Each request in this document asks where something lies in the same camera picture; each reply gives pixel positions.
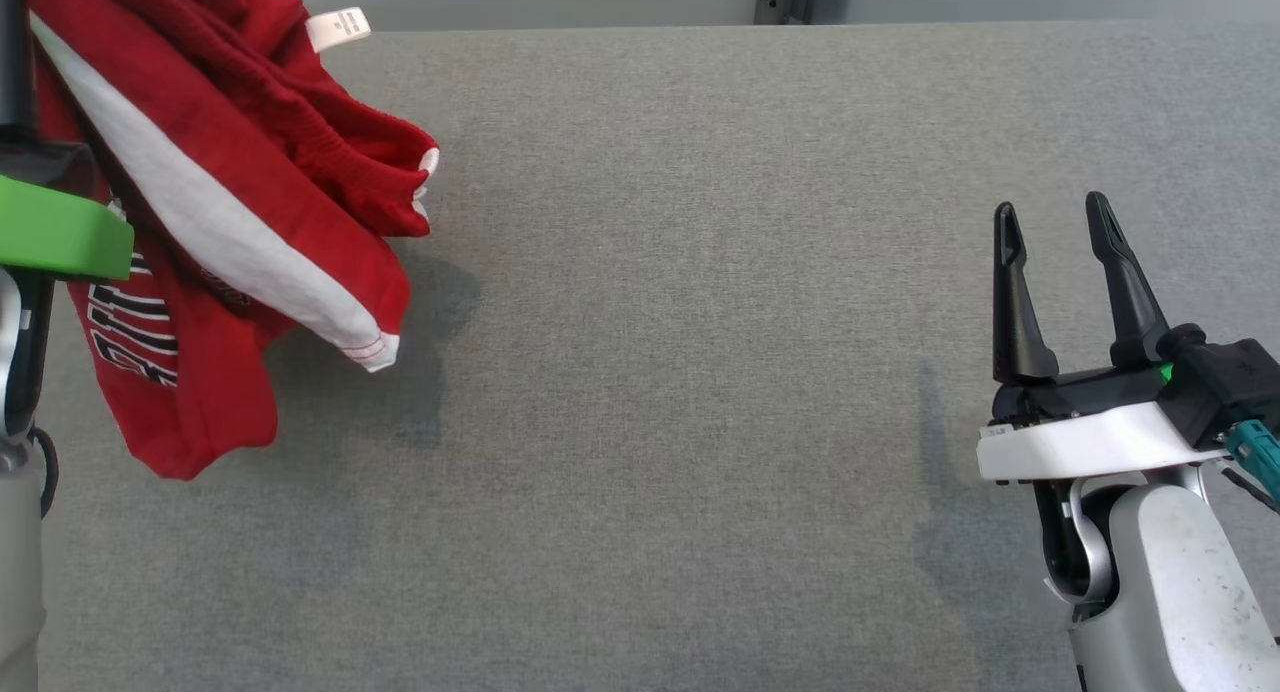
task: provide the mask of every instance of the red fabric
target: red fabric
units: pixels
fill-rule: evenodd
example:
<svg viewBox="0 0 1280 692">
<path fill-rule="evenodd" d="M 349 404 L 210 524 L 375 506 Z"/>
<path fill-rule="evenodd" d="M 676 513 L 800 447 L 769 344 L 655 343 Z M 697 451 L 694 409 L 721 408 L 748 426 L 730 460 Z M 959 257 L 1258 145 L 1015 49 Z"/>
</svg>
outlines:
<svg viewBox="0 0 1280 692">
<path fill-rule="evenodd" d="M 346 288 L 381 331 L 398 335 L 408 279 L 380 237 L 430 232 L 412 202 L 435 142 L 352 100 L 325 73 L 301 0 L 29 3 L 188 159 Z M 42 61 L 44 133 L 83 139 L 54 74 Z M 122 194 L 131 185 L 115 187 Z M 163 477 L 195 478 L 238 446 L 273 441 L 276 412 L 261 353 L 315 320 L 284 317 L 232 290 L 218 278 L 219 260 L 182 249 L 147 200 L 124 203 L 138 230 L 140 272 L 110 287 L 77 283 L 72 297 L 132 454 Z M 206 214 L 201 200 L 191 200 L 189 214 Z M 163 301 L 164 315 L 115 310 L 119 295 Z M 174 336 L 177 354 L 134 336 Z M 379 344 L 346 353 L 366 358 Z"/>
</svg>

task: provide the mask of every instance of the gray table surface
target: gray table surface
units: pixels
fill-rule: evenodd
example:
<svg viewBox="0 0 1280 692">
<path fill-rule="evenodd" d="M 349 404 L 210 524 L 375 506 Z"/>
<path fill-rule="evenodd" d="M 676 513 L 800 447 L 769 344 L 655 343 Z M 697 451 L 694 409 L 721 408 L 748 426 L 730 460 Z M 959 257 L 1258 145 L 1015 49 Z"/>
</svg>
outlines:
<svg viewBox="0 0 1280 692">
<path fill-rule="evenodd" d="M 1106 361 L 1084 193 L 1172 322 L 1280 349 L 1280 26 L 388 33 L 438 136 L 397 368 L 270 354 L 280 440 L 128 458 L 69 304 L 52 691 L 1075 689 L 1032 500 L 978 477 L 991 214 Z M 1212 478 L 1280 627 L 1280 524 Z"/>
</svg>

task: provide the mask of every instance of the black cable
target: black cable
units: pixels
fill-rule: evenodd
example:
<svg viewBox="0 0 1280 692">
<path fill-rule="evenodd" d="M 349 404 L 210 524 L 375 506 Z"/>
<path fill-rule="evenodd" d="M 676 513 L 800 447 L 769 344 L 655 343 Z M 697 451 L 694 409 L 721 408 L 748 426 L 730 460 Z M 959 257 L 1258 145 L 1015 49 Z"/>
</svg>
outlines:
<svg viewBox="0 0 1280 692">
<path fill-rule="evenodd" d="M 1268 510 L 1274 510 L 1274 513 L 1280 514 L 1280 505 L 1271 499 L 1271 495 L 1260 490 L 1257 484 L 1252 484 L 1248 478 L 1244 478 L 1244 475 L 1235 472 L 1230 467 L 1222 467 L 1222 477 L 1229 478 L 1231 484 L 1235 484 L 1236 487 L 1248 492 L 1254 500 L 1262 501 Z"/>
<path fill-rule="evenodd" d="M 31 440 L 45 452 L 45 490 L 40 494 L 40 519 L 45 519 L 49 510 L 54 508 L 54 495 L 58 492 L 58 449 L 54 440 L 44 429 L 32 429 Z"/>
</svg>

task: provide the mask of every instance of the robotic arm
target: robotic arm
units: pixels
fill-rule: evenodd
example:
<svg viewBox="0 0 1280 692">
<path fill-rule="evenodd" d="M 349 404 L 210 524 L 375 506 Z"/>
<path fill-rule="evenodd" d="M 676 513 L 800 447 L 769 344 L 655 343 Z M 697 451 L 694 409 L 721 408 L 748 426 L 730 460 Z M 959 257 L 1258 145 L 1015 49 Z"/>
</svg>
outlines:
<svg viewBox="0 0 1280 692">
<path fill-rule="evenodd" d="M 33 427 L 54 283 L 128 278 L 133 232 L 93 203 L 83 145 L 37 137 L 26 0 L 0 0 L 0 692 L 36 689 L 40 519 L 56 457 Z"/>
<path fill-rule="evenodd" d="M 1280 365 L 1253 340 L 1207 345 L 1194 324 L 1170 331 L 1106 197 L 1092 192 L 1087 214 L 1114 367 L 1060 374 L 1023 276 L 1016 214 L 996 210 L 1001 389 L 978 443 L 983 478 L 1034 489 L 1046 582 L 1073 605 L 1083 689 L 1280 689 L 1280 647 L 1201 482 L 1202 464 L 1234 455 L 1274 504 Z M 1129 472 L 1147 484 L 1087 490 Z"/>
</svg>

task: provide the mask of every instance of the green block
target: green block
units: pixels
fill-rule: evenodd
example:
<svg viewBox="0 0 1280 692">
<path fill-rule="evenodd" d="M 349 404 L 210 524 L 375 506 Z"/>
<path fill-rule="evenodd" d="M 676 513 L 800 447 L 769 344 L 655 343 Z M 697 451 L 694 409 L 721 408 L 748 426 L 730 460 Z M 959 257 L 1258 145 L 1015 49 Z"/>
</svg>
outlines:
<svg viewBox="0 0 1280 692">
<path fill-rule="evenodd" d="M 0 177 L 0 265 L 127 279 L 133 228 L 84 197 Z"/>
</svg>

